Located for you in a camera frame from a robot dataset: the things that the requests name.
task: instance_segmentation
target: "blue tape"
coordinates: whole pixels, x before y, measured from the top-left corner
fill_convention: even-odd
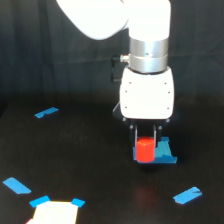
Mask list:
[[[44,197],[41,197],[41,198],[38,198],[36,200],[30,201],[30,205],[33,208],[36,208],[38,205],[43,204],[43,203],[45,203],[47,201],[50,201],[50,198],[46,195]]]
[[[79,208],[81,208],[85,204],[85,201],[74,198],[71,203],[73,205],[77,205]]]
[[[52,108],[50,108],[50,109],[47,109],[47,110],[42,111],[42,112],[40,112],[40,113],[37,113],[37,114],[35,114],[34,116],[37,117],[37,118],[42,118],[45,114],[52,114],[52,113],[54,113],[54,112],[56,112],[56,111],[58,111],[58,109],[55,108],[55,107],[52,107]]]
[[[191,189],[176,195],[175,197],[173,197],[173,199],[179,204],[185,204],[186,202],[191,201],[194,198],[199,197],[200,195],[202,195],[200,190],[197,187],[192,187]]]
[[[13,177],[3,181],[3,184],[5,184],[8,188],[10,188],[16,194],[29,194],[31,192],[29,188],[24,186],[22,183],[20,183],[18,180],[16,180]]]

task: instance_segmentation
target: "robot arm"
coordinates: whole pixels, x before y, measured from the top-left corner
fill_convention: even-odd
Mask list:
[[[174,83],[167,66],[171,6],[168,0],[57,0],[59,6],[86,36],[103,40],[129,28],[130,53],[120,86],[118,108],[128,121],[133,147],[137,147],[137,121],[154,122],[155,146],[163,122],[173,113]],[[144,156],[139,162],[150,162]]]
[[[127,28],[128,15],[120,0],[57,0],[62,11],[87,37],[107,39]]]

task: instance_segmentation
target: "blue object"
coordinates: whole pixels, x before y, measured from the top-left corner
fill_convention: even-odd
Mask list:
[[[34,201],[31,201],[30,205],[33,208],[36,208],[38,205],[43,204],[43,203],[45,203],[47,201],[50,201],[50,198],[48,196],[44,196],[44,197],[38,198],[38,199],[36,199]]]
[[[192,199],[197,198],[200,195],[202,195],[201,191],[197,187],[192,187],[191,189],[176,195],[175,197],[173,197],[173,199],[177,203],[185,204],[186,202],[191,201]]]
[[[176,162],[177,162],[177,157],[162,156],[162,157],[156,157],[154,161],[150,163],[165,164],[165,163],[176,163]]]
[[[29,188],[24,186],[22,183],[20,183],[18,180],[16,180],[13,177],[10,177],[9,179],[3,181],[3,184],[5,184],[8,188],[10,188],[16,194],[29,194],[31,192]]]
[[[73,205],[77,205],[79,208],[81,208],[85,204],[85,201],[74,198],[71,203]]]
[[[58,109],[55,108],[55,107],[52,107],[52,108],[50,108],[48,110],[45,110],[45,111],[42,111],[40,113],[35,114],[35,117],[42,118],[45,114],[52,114],[52,113],[54,113],[56,111],[58,111]]]
[[[162,137],[161,141],[162,142],[170,142],[170,139],[169,139],[169,137]]]
[[[158,147],[155,148],[155,157],[162,157],[162,156],[172,156],[169,143],[167,141],[158,142]]]

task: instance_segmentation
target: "red block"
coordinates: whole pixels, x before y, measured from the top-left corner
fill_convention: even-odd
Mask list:
[[[138,139],[136,159],[142,163],[152,162],[155,159],[155,141],[153,138],[141,137]]]

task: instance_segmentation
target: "black surface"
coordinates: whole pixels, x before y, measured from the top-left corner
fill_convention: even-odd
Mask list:
[[[77,224],[224,222],[224,108],[177,108],[179,119],[164,130],[177,164],[140,167],[113,106],[57,105],[59,112],[37,119],[46,106],[8,105],[0,119],[0,181],[15,177],[32,193],[0,184],[1,223],[25,223],[34,213],[29,201],[46,194],[85,200]],[[174,202],[193,186],[203,196]]]

